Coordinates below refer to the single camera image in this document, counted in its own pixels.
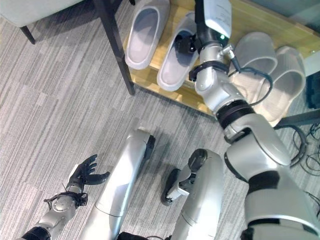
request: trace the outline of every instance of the chair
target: chair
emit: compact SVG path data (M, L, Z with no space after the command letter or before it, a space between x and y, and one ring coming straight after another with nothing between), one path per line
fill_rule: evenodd
M0 0L0 16L19 27L32 44L35 39L27 25L83 0Z

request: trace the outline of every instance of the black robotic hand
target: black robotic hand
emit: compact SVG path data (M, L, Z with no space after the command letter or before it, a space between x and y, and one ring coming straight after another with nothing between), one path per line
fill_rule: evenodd
M95 168L97 163L93 163L96 158L97 154L92 155L91 157L84 160L74 171L72 176L69 179L67 184L67 188L71 186L77 186L81 188L81 191L84 190L85 185L99 185L104 183L110 172L106 172L103 174L92 174L95 172Z

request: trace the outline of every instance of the wooden shelf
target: wooden shelf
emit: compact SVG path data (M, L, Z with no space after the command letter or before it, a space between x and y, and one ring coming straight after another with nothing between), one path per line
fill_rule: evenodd
M232 5L230 43L236 45L244 35L259 31L272 38L275 48L291 46L298 49L303 57L311 55L313 51L320 51L320 35L313 30L250 1L230 0L230 2ZM202 97L190 88L191 83L188 80L175 92L165 91L157 85L157 73L165 58L172 35L186 13L194 10L194 5L195 0L171 0L168 22L149 67L144 70L131 70L131 77L135 84L145 89L212 115ZM124 41L125 48L127 42L128 38Z
M320 51L320 34L285 16L248 0L229 0L232 5L232 34L230 43L237 42L250 32L268 34L275 48L296 48L304 58ZM194 0L171 0L171 4L193 10Z
M213 115L210 109L204 104L201 96L199 96L194 89L187 86L180 87L177 91L166 91L157 85L158 71L148 67L143 70L131 70L132 81L148 89L154 93L160 94L168 99L174 100L178 103L196 109L208 115Z

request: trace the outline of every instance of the white slipper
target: white slipper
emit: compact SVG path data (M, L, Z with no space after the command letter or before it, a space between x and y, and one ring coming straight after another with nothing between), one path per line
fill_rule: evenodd
M292 101L306 85L303 57L295 48L283 46L276 51L276 57L278 64L270 75L273 89L265 100L253 107L273 127L287 114ZM268 89L269 83L265 82L258 98L261 99Z
M273 41L264 32L251 32L245 35L237 43L235 56L240 66L252 67L259 71L270 74L277 66L277 57L273 47ZM229 72L236 71L231 63ZM253 73L235 73L230 77L230 81L238 88L248 103L258 100L258 94L264 83L264 78Z
M184 83L198 58L198 52L189 54L176 52L175 39L178 35L182 37L192 36L196 31L195 12L191 11L185 15L175 29L162 66L156 76L157 84L162 89L173 92Z
M168 21L170 0L141 0L136 6L125 62L137 70L150 64Z

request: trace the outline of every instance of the gray carpet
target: gray carpet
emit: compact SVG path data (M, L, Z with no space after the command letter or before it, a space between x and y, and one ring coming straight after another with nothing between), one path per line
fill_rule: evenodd
M123 1L116 15L122 39L132 12ZM76 163L98 154L98 173L111 171L125 137L139 126L155 136L156 144L136 181L122 230L168 237L186 198L163 206L164 179L174 167L182 168L197 148L222 155L228 144L221 128L212 117L138 86L130 96L90 1L29 28L35 45L0 19L0 239L14 240L34 225L48 210L43 199L52 197ZM290 113L305 111L301 95ZM279 134L293 154L293 132ZM236 240L246 227L243 206L248 186L226 167L224 173L216 239ZM319 195L317 177L300 166L293 175L301 188ZM77 210L59 239L78 239L101 189L86 187L88 206Z

